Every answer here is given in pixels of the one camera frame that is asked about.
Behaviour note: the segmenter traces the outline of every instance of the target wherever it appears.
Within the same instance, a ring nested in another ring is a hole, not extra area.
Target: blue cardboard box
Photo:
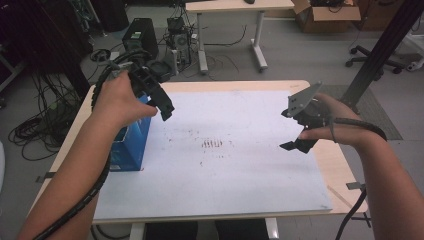
[[[147,97],[139,99],[146,103]],[[111,172],[140,171],[150,127],[150,117],[142,118],[122,128],[112,143]]]

